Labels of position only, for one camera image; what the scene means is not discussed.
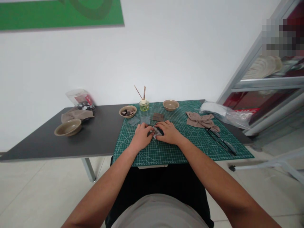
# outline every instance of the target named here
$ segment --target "gray shirt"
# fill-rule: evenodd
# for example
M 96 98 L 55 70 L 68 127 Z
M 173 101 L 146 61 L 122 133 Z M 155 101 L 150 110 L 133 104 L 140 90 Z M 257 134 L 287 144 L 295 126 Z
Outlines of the gray shirt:
M 208 228 L 192 207 L 163 194 L 146 195 L 128 207 L 112 225 L 118 227 Z

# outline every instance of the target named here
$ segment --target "black pants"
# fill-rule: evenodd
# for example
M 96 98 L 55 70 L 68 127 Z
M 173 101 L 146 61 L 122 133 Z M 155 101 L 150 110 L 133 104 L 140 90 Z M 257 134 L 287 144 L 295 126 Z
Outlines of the black pants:
M 106 228 L 110 228 L 129 206 L 154 193 L 172 196 L 191 206 L 210 228 L 214 227 L 204 186 L 189 164 L 176 164 L 165 168 L 131 167 L 105 220 Z

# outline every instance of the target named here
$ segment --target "table top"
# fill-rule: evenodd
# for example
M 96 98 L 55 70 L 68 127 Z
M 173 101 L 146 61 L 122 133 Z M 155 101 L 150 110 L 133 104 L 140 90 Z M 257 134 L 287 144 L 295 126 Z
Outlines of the table top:
M 1 156 L 0 162 L 113 155 L 124 121 L 118 111 L 125 105 L 96 106 L 95 118 L 83 122 L 78 134 L 71 137 L 55 136 L 54 130 L 61 124 L 61 114 L 71 109 L 64 108 Z M 242 144 L 253 144 L 240 129 L 223 124 Z

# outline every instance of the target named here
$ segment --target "hand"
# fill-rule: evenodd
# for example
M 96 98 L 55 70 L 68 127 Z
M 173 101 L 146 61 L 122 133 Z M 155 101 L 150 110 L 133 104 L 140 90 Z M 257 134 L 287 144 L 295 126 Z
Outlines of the hand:
M 163 136 L 156 136 L 156 139 L 159 141 L 177 145 L 180 140 L 185 138 L 169 120 L 165 122 L 158 122 L 156 123 L 155 127 L 159 127 L 164 132 Z
M 151 139 L 154 135 L 154 129 L 152 126 L 148 126 L 145 123 L 139 124 L 137 126 L 137 129 L 135 130 L 135 135 L 133 136 L 133 139 L 129 145 L 129 148 L 132 149 L 132 151 L 136 152 L 138 154 L 139 151 L 146 148 L 147 145 L 151 142 Z

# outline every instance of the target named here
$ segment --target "plastic bag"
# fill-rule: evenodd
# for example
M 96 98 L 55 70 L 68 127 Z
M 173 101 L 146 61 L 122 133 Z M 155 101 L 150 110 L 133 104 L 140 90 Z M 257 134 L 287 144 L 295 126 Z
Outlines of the plastic bag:
M 224 123 L 231 124 L 245 130 L 251 129 L 249 127 L 249 121 L 253 115 L 252 112 L 236 112 L 226 106 L 210 101 L 205 101 L 200 107 L 199 113 L 212 113 L 215 118 Z

